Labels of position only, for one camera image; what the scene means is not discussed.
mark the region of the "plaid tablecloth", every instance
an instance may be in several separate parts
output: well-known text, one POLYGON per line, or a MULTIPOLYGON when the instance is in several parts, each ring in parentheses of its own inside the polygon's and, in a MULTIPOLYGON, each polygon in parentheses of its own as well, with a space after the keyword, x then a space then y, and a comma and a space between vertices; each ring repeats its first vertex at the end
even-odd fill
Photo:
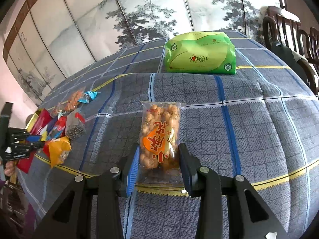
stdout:
MULTIPOLYGON (((165 73, 164 38, 104 58, 56 86, 40 107, 52 108, 82 87, 100 94, 81 108, 86 133, 72 141, 64 165, 50 169, 38 153, 29 174, 19 172, 38 218, 74 175, 99 175, 128 153, 138 141, 140 101, 185 102, 180 141, 190 153, 221 175, 244 175, 289 236, 299 238, 319 209, 318 99, 269 50, 225 32, 236 47, 233 76, 165 73)), ((142 191, 120 198, 124 238, 195 237, 198 198, 142 191)))

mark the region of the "yellow snack bag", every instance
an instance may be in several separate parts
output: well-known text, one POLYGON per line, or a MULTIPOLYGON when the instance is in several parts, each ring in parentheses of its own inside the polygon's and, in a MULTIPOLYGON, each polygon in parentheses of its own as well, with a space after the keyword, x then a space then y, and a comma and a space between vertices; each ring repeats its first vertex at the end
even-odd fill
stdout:
POLYGON ((71 144, 68 137, 52 139, 49 143, 51 168, 57 164, 63 164, 71 151, 71 144))

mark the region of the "tree logo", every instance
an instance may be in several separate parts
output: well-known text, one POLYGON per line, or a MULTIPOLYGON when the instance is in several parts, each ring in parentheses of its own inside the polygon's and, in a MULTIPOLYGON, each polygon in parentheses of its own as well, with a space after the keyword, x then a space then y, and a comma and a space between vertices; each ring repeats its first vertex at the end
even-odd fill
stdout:
POLYGON ((176 50, 177 49, 177 45, 174 43, 172 46, 171 46, 171 50, 176 50))
POLYGON ((230 64, 230 63, 224 64, 224 69, 225 69, 226 71, 232 70, 232 64, 230 64))
POLYGON ((195 56, 193 55, 192 57, 189 58, 189 60, 193 63, 205 63, 206 60, 208 60, 208 57, 203 57, 203 56, 195 56))

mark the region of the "blue plastic wrapper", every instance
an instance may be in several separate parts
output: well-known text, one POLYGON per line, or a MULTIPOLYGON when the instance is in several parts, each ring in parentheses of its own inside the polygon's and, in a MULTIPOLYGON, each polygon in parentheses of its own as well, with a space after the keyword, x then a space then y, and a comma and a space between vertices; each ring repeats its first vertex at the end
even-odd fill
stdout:
POLYGON ((79 99, 78 102, 87 104, 94 100, 98 94, 99 92, 87 91, 84 93, 83 98, 79 99))

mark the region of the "pink wall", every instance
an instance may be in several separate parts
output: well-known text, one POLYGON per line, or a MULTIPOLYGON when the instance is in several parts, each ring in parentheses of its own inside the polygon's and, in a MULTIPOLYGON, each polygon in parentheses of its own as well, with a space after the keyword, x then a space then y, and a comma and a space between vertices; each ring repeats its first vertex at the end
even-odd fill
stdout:
MULTIPOLYGON (((16 0, 0 23, 0 52, 3 53, 4 41, 25 0, 16 0)), ((11 127, 24 128, 26 118, 37 110, 37 106, 22 90, 3 57, 0 57, 0 108, 5 102, 13 102, 13 112, 10 120, 11 127)))

